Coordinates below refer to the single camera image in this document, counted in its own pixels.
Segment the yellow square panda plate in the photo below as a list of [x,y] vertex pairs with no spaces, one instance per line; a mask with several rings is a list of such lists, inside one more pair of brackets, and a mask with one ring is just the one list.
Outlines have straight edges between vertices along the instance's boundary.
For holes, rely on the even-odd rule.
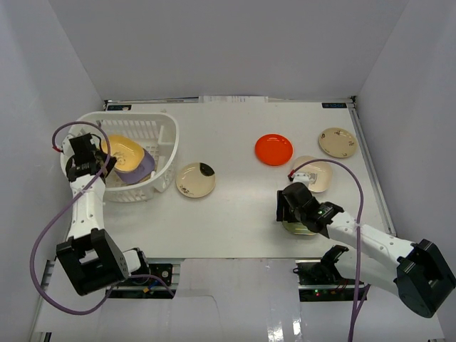
[[145,156],[139,144],[123,135],[109,135],[107,140],[103,140],[101,148],[104,153],[108,152],[108,144],[110,156],[116,159],[115,169],[121,173],[135,171]]

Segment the green square panda plate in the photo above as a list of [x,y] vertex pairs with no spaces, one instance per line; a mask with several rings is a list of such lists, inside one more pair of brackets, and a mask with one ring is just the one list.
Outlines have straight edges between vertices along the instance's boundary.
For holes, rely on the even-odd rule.
[[309,230],[305,225],[300,222],[282,222],[283,228],[291,234],[295,235],[303,235],[303,236],[311,236],[315,235],[314,232]]

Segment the purple square panda plate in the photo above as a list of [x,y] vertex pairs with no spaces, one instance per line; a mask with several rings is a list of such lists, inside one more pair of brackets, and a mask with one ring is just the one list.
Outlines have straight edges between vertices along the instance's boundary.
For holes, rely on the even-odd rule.
[[134,152],[127,155],[116,154],[118,161],[114,170],[117,176],[127,185],[134,185],[149,179],[155,171],[155,160],[145,149],[142,153]]

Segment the cream square panda plate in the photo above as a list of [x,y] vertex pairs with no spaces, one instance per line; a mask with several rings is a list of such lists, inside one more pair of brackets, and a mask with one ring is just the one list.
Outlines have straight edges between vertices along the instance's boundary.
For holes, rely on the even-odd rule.
[[312,162],[300,168],[297,173],[308,177],[308,188],[313,193],[325,192],[331,186],[333,170],[327,162]]

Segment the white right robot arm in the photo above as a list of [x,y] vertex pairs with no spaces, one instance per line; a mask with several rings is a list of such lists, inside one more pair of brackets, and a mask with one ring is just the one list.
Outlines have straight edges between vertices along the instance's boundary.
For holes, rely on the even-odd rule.
[[367,224],[358,227],[342,207],[318,202],[300,182],[277,192],[276,219],[336,242],[310,269],[320,284],[359,279],[396,295],[424,318],[433,317],[455,289],[455,275],[436,244],[399,239]]

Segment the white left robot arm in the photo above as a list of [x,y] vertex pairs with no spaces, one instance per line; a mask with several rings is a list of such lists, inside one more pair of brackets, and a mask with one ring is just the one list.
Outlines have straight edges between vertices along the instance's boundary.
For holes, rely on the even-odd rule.
[[57,245],[56,255],[76,292],[85,296],[123,282],[144,284],[150,266],[138,248],[121,251],[105,230],[103,196],[105,178],[115,164],[87,133],[69,140],[73,155],[66,163],[66,176],[73,199],[71,228],[67,240]]

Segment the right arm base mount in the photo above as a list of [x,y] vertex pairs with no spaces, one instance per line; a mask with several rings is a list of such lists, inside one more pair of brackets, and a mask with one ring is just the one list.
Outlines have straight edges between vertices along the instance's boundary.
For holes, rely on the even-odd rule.
[[336,269],[348,247],[335,245],[320,259],[296,261],[293,273],[298,277],[300,302],[352,301],[355,276],[343,278]]

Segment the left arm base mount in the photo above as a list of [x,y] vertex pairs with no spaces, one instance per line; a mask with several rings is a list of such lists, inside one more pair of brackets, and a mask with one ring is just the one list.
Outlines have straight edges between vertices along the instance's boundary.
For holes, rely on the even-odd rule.
[[115,287],[109,299],[173,299],[180,277],[180,265],[149,263],[149,277],[133,278]]

